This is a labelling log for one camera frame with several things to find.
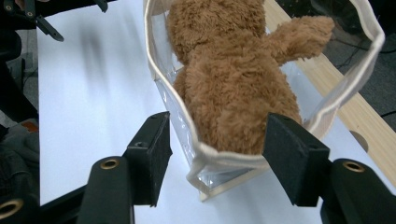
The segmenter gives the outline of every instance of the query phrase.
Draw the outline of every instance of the teddy bear arm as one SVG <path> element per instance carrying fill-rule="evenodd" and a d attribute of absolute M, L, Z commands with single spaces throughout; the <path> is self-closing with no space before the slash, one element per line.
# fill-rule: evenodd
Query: teddy bear arm
<path fill-rule="evenodd" d="M 299 58 L 319 56 L 332 36 L 328 17 L 294 18 L 263 39 L 279 65 Z"/>

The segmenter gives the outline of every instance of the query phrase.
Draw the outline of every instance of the brown teddy bear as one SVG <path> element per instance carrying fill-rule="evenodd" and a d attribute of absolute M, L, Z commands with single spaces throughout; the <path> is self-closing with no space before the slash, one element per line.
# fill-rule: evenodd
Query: brown teddy bear
<path fill-rule="evenodd" d="M 262 0 L 175 0 L 167 29 L 184 64 L 174 88 L 203 142 L 218 151 L 262 154 L 268 112 L 301 121 L 279 66 L 318 56 L 332 19 L 302 17 L 265 33 Z"/>

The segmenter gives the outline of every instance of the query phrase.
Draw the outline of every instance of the bolt hole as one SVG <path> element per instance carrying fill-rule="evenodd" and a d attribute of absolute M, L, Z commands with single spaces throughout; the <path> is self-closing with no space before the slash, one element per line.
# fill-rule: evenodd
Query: bolt hole
<path fill-rule="evenodd" d="M 357 164 L 356 162 L 345 161 L 343 164 L 350 171 L 357 172 L 357 173 L 364 172 L 364 167 L 362 167 L 361 165 Z"/>
<path fill-rule="evenodd" d="M 366 139 L 364 137 L 356 132 L 350 131 L 352 133 L 353 137 L 358 141 L 358 143 L 361 145 L 364 151 L 368 152 L 369 151 L 369 144 L 367 143 Z"/>
<path fill-rule="evenodd" d="M 100 166 L 104 170 L 110 170 L 110 169 L 117 167 L 119 164 L 120 164 L 120 162 L 118 160 L 111 159 L 111 160 L 102 162 L 100 164 Z"/>
<path fill-rule="evenodd" d="M 0 220 L 14 215 L 22 208 L 22 206 L 23 201 L 21 199 L 11 200 L 0 204 Z"/>

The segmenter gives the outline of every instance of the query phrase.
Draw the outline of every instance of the metal grommet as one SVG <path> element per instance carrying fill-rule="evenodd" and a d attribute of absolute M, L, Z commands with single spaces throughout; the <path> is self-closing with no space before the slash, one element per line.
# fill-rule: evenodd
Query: metal grommet
<path fill-rule="evenodd" d="M 363 173 L 364 172 L 364 167 L 362 167 L 360 164 L 354 162 L 354 161 L 344 161 L 343 165 L 350 171 L 357 172 L 357 173 Z"/>
<path fill-rule="evenodd" d="M 120 164 L 120 162 L 118 160 L 110 159 L 110 160 L 107 160 L 107 161 L 103 161 L 100 164 L 100 167 L 102 169 L 104 169 L 104 170 L 110 170 L 110 169 L 113 169 L 113 168 L 117 167 L 119 164 Z"/>
<path fill-rule="evenodd" d="M 21 199 L 12 199 L 6 203 L 0 204 L 0 220 L 14 215 L 22 207 L 23 207 L 23 200 Z"/>

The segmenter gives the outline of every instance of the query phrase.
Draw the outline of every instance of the white table surface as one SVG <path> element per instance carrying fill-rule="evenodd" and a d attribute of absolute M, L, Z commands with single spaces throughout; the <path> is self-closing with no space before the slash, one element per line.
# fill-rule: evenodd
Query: white table surface
<path fill-rule="evenodd" d="M 145 52 L 143 2 L 85 7 L 47 18 L 64 36 L 38 33 L 41 204 L 85 185 L 92 165 L 121 155 L 146 118 L 165 111 Z M 338 119 L 323 142 L 331 160 L 371 166 L 396 190 Z M 320 223 L 319 208 L 292 206 L 272 171 L 205 203 L 171 126 L 171 157 L 158 206 L 136 206 L 136 223 Z"/>

